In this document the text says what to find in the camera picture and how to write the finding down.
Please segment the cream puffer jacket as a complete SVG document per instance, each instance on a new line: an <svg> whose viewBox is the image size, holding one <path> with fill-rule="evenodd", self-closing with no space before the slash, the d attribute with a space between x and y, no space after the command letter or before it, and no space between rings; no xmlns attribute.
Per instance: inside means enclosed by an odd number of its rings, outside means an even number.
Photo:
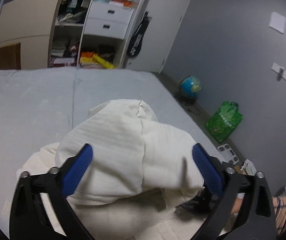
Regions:
<svg viewBox="0 0 286 240"><path fill-rule="evenodd" d="M203 218L182 208L203 189L192 148L218 150L199 128L159 122L142 100L111 100L34 153L22 170L45 173L84 144L93 148L93 161L67 200L95 239L190 239L200 228Z"/></svg>

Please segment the yellow orange folded clothes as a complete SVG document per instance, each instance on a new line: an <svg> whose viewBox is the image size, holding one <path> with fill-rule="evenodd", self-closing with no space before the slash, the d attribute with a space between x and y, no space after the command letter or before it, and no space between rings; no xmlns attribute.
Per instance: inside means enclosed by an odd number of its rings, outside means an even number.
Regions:
<svg viewBox="0 0 286 240"><path fill-rule="evenodd" d="M80 65L84 68L114 69L114 65L94 52L82 52Z"/></svg>

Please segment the white bathroom scale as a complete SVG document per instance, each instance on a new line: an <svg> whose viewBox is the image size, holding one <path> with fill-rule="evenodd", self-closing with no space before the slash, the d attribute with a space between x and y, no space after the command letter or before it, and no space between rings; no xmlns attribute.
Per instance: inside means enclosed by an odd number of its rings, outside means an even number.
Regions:
<svg viewBox="0 0 286 240"><path fill-rule="evenodd" d="M229 144L220 145L217 147L217 149L227 163L236 165L239 162L238 156Z"/></svg>

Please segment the green shopping bag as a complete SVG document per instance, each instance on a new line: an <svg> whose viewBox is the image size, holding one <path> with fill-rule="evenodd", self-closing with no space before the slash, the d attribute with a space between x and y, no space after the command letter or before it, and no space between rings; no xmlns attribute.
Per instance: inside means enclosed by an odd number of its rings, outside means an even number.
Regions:
<svg viewBox="0 0 286 240"><path fill-rule="evenodd" d="M222 143L237 128L242 119L243 115L239 112L239 104L224 101L205 124L205 128L218 143Z"/></svg>

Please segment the light blue bed quilt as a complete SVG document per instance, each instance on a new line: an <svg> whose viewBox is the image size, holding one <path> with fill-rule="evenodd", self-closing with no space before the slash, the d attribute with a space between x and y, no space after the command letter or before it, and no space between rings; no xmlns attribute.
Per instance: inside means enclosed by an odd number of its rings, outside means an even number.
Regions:
<svg viewBox="0 0 286 240"><path fill-rule="evenodd" d="M72 67L0 70L0 229L8 232L6 202L12 200L16 172L42 146L61 141L109 100L143 100L157 119L188 132L215 157L219 152L154 74L132 70Z"/></svg>

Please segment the blue desk globe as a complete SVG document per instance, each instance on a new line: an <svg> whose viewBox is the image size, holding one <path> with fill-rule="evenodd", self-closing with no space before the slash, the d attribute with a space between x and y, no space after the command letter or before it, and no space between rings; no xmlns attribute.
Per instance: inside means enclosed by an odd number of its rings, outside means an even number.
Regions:
<svg viewBox="0 0 286 240"><path fill-rule="evenodd" d="M189 99L196 99L201 89L199 79L193 75L184 77L179 83L180 94Z"/></svg>

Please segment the brown wooden headboard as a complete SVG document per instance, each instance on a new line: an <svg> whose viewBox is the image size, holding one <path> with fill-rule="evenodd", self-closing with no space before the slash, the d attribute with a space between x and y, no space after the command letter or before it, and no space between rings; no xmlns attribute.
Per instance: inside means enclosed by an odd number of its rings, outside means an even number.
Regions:
<svg viewBox="0 0 286 240"><path fill-rule="evenodd" d="M21 43L0 47L0 70L21 69Z"/></svg>

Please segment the black Yonex racket bag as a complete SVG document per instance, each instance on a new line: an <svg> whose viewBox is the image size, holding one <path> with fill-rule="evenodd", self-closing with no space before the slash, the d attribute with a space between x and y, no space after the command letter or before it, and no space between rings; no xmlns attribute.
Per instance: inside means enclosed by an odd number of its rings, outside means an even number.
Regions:
<svg viewBox="0 0 286 240"><path fill-rule="evenodd" d="M144 13L144 16L137 27L136 31L134 32L133 36L131 37L131 40L129 42L128 48L127 48L127 56L129 58L136 57L141 50L142 47L142 41L144 34L148 28L148 25L150 23L150 16L148 15L148 12L146 11Z"/></svg>

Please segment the open wardrobe shelving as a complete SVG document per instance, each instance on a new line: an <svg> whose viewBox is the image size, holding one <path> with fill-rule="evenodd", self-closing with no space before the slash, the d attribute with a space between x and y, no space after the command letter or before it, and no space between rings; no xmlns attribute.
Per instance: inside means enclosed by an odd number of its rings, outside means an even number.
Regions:
<svg viewBox="0 0 286 240"><path fill-rule="evenodd" d="M48 48L48 66L105 68L98 55L123 68L134 29L148 0L58 0Z"/></svg>

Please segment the white drawer unit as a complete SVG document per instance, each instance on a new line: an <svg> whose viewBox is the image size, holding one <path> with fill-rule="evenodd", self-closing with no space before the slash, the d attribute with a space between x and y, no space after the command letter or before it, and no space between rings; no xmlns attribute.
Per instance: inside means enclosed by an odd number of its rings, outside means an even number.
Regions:
<svg viewBox="0 0 286 240"><path fill-rule="evenodd" d="M134 9L93 2L84 26L84 34L123 40Z"/></svg>

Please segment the white wardrobe door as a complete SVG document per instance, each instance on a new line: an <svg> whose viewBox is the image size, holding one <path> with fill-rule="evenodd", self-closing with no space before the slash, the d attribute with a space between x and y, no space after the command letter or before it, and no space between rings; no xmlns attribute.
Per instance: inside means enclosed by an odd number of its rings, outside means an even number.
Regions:
<svg viewBox="0 0 286 240"><path fill-rule="evenodd" d="M190 0L149 0L151 18L137 57L127 60L126 68L160 73L174 43Z"/></svg>

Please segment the white wall bracket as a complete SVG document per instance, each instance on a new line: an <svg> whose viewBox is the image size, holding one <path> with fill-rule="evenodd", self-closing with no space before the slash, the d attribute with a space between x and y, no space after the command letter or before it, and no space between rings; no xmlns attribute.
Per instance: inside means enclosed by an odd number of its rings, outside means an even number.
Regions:
<svg viewBox="0 0 286 240"><path fill-rule="evenodd" d="M271 70L276 73L277 81L280 81L280 80L286 81L286 70L284 69L284 67L281 67L280 65L274 63L272 64Z"/></svg>

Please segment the white wall plate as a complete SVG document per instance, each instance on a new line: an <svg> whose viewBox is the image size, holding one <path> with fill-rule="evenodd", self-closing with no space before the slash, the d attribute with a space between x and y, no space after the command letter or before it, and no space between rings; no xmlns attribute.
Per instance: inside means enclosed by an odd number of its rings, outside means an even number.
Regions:
<svg viewBox="0 0 286 240"><path fill-rule="evenodd" d="M268 26L281 34L284 34L285 25L286 17L277 12L272 12Z"/></svg>

